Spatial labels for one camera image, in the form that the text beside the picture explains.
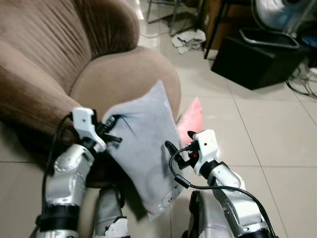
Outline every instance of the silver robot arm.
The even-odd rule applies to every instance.
[[[219,150],[214,131],[204,130],[199,133],[189,131],[188,135],[194,141],[180,150],[177,150],[169,141],[165,142],[165,146],[171,154],[170,170],[175,176],[175,180],[185,188],[212,189],[214,196],[202,191],[192,193],[190,231],[187,236],[183,237],[229,238],[231,232],[236,238],[275,237],[273,229],[271,226],[268,227],[265,221],[266,219],[269,221],[269,219],[264,208],[254,196],[245,190],[242,178],[232,172],[224,162],[217,161]],[[189,151],[190,159],[188,161],[181,158],[182,151]],[[174,171],[173,160],[177,162],[180,169],[191,166],[196,175],[203,176],[207,180],[209,186],[200,187],[190,184]]]
[[[70,146],[55,161],[36,238],[78,238],[80,206],[94,156],[106,150],[106,142],[121,141],[107,134],[116,122],[114,117],[105,124],[97,122],[96,112],[88,108],[74,108],[72,117],[80,142]]]
[[[219,154],[217,140],[213,130],[204,130],[193,135],[199,144],[199,159],[194,172],[203,175],[209,186],[230,186],[243,190],[242,178],[231,171],[224,163],[217,162]],[[267,229],[258,205],[250,197],[238,191],[219,189],[213,194],[223,208],[223,213],[235,237]]]

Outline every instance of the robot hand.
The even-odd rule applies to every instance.
[[[111,116],[105,123],[97,122],[96,112],[88,108],[74,108],[71,115],[80,141],[56,159],[47,191],[43,189],[45,201],[42,214],[37,218],[37,228],[31,237],[78,237],[77,224],[86,191],[86,177],[95,155],[104,152],[107,143],[122,140],[108,134],[117,116]]]

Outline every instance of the black connector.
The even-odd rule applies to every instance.
[[[199,143],[197,140],[194,140],[190,145],[188,145],[187,147],[185,147],[185,149],[187,151],[199,151],[200,147],[199,147]]]
[[[70,112],[70,113],[68,114],[68,118],[69,118],[71,121],[74,120],[74,118],[73,118],[73,113],[72,113],[72,112]]]
[[[174,180],[182,185],[184,188],[188,188],[191,184],[181,175],[176,175]]]

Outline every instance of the white pillow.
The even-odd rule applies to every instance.
[[[123,141],[109,144],[107,151],[130,176],[152,220],[183,189],[168,167],[170,155],[164,142],[169,140],[178,148],[182,148],[182,143],[162,82],[143,97],[112,107],[103,121],[111,115],[122,116],[111,134]],[[181,174],[176,164],[173,167]]]

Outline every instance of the chair leg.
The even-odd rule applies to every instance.
[[[173,18],[172,18],[172,22],[169,25],[169,33],[170,34],[172,34],[172,31],[173,31],[173,28],[174,28],[174,23],[175,23],[175,20],[176,20],[176,15],[177,15],[177,10],[178,10],[179,5],[180,5],[180,0],[175,0]]]
[[[218,29],[218,25],[221,21],[221,17],[222,17],[222,12],[223,12],[223,9],[224,9],[224,6],[226,5],[226,0],[222,0],[221,1],[221,7],[220,7],[220,10],[219,10],[219,13],[215,19],[215,23],[214,23],[214,27],[213,27],[213,30],[212,30],[212,34],[211,34],[211,37],[209,39],[209,42],[207,44],[207,48],[206,48],[206,53],[204,55],[204,59],[207,59],[208,57],[208,53],[209,53],[209,50],[212,46],[212,43],[213,43],[213,40],[214,40],[214,37],[216,36],[216,32],[217,32],[217,29]]]
[[[149,24],[149,18],[150,18],[150,11],[151,11],[151,5],[152,5],[152,0],[149,1],[149,8],[148,8],[148,13],[147,13],[147,23]]]

